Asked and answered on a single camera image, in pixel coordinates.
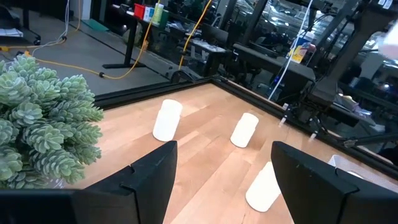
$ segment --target wooden tabletop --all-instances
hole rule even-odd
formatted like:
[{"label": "wooden tabletop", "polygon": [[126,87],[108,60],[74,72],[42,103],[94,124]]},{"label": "wooden tabletop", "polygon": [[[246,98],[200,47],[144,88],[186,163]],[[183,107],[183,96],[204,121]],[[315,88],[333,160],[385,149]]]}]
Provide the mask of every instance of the wooden tabletop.
[{"label": "wooden tabletop", "polygon": [[[306,134],[288,125],[278,127],[277,118],[208,84],[106,111],[99,123],[104,134],[98,143],[103,157],[88,166],[86,179],[73,187],[94,184],[161,146],[152,128],[164,99],[183,105],[174,137],[178,141],[177,174],[165,224],[291,224],[281,195],[265,213],[253,210],[244,198],[255,176],[271,160],[272,142],[283,141],[326,162],[334,154],[347,157],[318,140],[308,141]],[[256,115],[260,122],[248,147],[241,149],[229,138],[244,112]]]}]

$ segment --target black metal frame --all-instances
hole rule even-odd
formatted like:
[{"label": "black metal frame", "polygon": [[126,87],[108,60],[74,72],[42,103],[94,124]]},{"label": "black metal frame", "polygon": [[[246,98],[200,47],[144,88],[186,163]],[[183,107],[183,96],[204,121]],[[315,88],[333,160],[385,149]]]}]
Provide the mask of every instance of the black metal frame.
[{"label": "black metal frame", "polygon": [[[160,83],[149,86],[144,86],[140,88],[133,88],[130,90],[123,90],[114,93],[107,93],[103,95],[96,96],[95,105],[108,110],[111,108],[117,108],[118,106],[128,105],[130,103],[135,103],[142,100],[148,100],[158,96],[166,95],[169,93],[174,93],[177,91],[186,90],[189,88],[195,88],[200,85],[213,84],[230,94],[237,96],[238,98],[258,107],[259,109],[281,119],[284,115],[284,110],[282,110],[277,105],[264,100],[263,98],[252,94],[249,91],[239,88],[236,85],[227,81],[222,77],[209,77],[203,78],[201,80],[196,80],[192,82],[181,82],[177,84],[170,83]],[[298,130],[311,134],[312,130],[306,124],[300,123],[295,119],[288,118],[287,124],[292,125]],[[319,133],[317,139],[323,141],[324,143],[338,149],[339,151],[363,162],[364,164],[376,169],[384,174],[398,180],[398,167],[373,156],[372,154],[359,149],[358,147],[344,147],[342,142],[338,142],[335,138],[330,135]]]}]

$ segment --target desk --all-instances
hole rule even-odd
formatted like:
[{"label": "desk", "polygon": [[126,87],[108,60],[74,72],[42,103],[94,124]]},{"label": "desk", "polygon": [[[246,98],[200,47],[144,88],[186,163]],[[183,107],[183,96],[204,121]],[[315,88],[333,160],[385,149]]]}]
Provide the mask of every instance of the desk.
[{"label": "desk", "polygon": [[190,43],[206,52],[209,52],[202,75],[204,77],[216,75],[218,67],[220,66],[220,59],[226,55],[226,50],[224,48],[211,45],[203,40],[190,40]]},{"label": "desk", "polygon": [[365,100],[369,100],[379,106],[381,106],[382,108],[386,108],[390,111],[398,111],[398,105],[391,103],[387,100],[383,100],[381,98],[378,98],[372,94],[366,93],[365,91],[362,90],[358,90],[355,88],[352,88],[344,83],[339,82],[338,83],[338,87],[341,88],[341,90],[343,90],[343,92],[345,93],[345,95],[351,95],[352,97],[359,97],[359,98],[364,98]]},{"label": "desk", "polygon": [[[233,47],[234,51],[238,53],[239,58],[251,63],[256,67],[272,72],[275,76],[280,72],[280,68],[284,66],[286,61],[286,59],[283,57],[268,57],[241,44],[234,44]],[[282,82],[284,85],[280,86],[282,91],[279,94],[279,99],[283,98],[285,100],[279,101],[278,104],[290,104],[296,101],[296,99],[293,99],[291,96],[297,96],[297,93],[300,93],[300,91],[303,90],[304,86],[308,82],[314,81],[315,74],[311,68],[299,63],[291,62],[287,68],[287,72]]]},{"label": "desk", "polygon": [[[41,36],[34,31],[30,30],[29,26],[29,10],[26,8],[27,6],[21,6],[22,8],[22,21],[19,21],[19,23],[22,23],[22,26],[20,27],[20,24],[16,24],[16,29],[20,29],[21,32],[23,33],[22,37],[6,37],[6,36],[0,36],[0,42],[6,43],[8,46],[28,46],[28,45],[40,45],[41,41]],[[19,15],[12,10],[8,10],[11,16],[13,17],[19,17]]]},{"label": "desk", "polygon": [[[306,134],[288,125],[278,128],[277,118],[207,84],[105,111],[104,120],[98,123],[104,134],[98,143],[103,156],[86,168],[86,179],[74,187],[87,187],[161,146],[152,128],[166,98],[184,107],[174,138],[178,141],[177,174],[165,224],[292,224],[281,195],[266,213],[254,211],[244,198],[258,172],[271,160],[272,142],[286,142],[326,162],[334,154],[347,157],[318,140],[308,142]],[[259,118],[245,149],[229,141],[243,112]]]}]

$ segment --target black stand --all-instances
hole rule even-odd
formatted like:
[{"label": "black stand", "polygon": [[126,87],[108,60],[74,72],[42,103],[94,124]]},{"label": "black stand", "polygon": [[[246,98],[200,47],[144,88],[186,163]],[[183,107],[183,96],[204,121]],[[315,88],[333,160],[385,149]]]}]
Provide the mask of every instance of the black stand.
[{"label": "black stand", "polygon": [[[129,40],[127,42],[126,54],[124,56],[124,62],[122,64],[105,64],[102,65],[105,69],[110,68],[131,68],[134,64],[130,63],[132,49],[134,48],[134,40],[136,39],[136,30],[137,30],[137,19],[133,16],[130,17],[130,33],[129,33]],[[136,68],[146,67],[143,63],[137,63]]]}]

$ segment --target white paper cup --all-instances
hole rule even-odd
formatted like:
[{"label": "white paper cup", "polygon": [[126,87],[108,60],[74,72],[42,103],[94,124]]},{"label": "white paper cup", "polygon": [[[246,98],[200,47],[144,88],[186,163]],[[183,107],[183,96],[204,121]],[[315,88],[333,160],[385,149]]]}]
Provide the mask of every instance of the white paper cup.
[{"label": "white paper cup", "polygon": [[175,100],[164,100],[157,113],[152,134],[160,141],[171,141],[177,130],[182,112],[181,103]]},{"label": "white paper cup", "polygon": [[246,147],[256,130],[259,119],[250,113],[244,113],[231,136],[231,142],[238,147]]}]

